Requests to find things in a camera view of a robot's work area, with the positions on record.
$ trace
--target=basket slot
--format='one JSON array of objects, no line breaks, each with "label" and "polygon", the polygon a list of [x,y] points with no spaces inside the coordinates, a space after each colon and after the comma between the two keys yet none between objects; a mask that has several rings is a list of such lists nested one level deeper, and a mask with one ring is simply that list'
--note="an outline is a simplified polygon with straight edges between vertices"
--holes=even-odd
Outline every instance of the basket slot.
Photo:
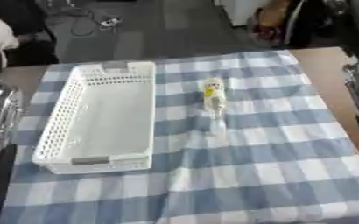
[{"label": "basket slot", "polygon": [[74,157],[73,165],[101,165],[110,163],[109,157]]}]

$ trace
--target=tablecloth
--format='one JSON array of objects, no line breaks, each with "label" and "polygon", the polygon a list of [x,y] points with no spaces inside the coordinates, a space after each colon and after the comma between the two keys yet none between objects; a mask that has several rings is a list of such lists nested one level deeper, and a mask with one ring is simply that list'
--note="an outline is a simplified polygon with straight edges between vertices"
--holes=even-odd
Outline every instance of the tablecloth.
[{"label": "tablecloth", "polygon": [[[359,222],[359,154],[289,52],[156,64],[151,169],[88,175],[32,163],[75,65],[49,67],[19,125],[0,223]],[[209,77],[226,87],[224,141],[203,111]]]}]

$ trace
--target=floor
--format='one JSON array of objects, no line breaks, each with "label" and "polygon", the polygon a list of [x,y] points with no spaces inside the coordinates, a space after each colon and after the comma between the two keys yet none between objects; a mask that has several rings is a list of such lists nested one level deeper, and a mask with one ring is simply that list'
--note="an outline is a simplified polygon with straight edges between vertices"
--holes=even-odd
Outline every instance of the floor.
[{"label": "floor", "polygon": [[[212,0],[85,1],[74,3],[92,10],[95,21],[115,15],[123,23],[116,30],[99,31],[86,17],[65,13],[49,17],[48,24],[59,39],[56,53],[62,63],[183,58],[259,48],[244,29],[231,27],[223,9]],[[95,31],[76,37],[71,29],[79,35]]]}]

